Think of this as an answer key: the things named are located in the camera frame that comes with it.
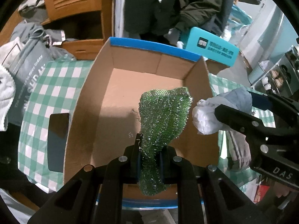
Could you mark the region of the person's right hand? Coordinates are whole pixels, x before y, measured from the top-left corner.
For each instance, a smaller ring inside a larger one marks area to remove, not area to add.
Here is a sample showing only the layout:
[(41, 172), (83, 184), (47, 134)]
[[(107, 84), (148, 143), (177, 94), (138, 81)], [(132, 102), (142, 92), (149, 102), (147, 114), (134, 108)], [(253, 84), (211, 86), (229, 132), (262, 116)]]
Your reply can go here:
[(298, 195), (297, 190), (294, 190), (276, 181), (273, 184), (273, 191), (274, 191), (274, 195), (277, 198), (287, 197), (290, 199), (290, 201), (294, 201), (296, 199), (296, 196)]

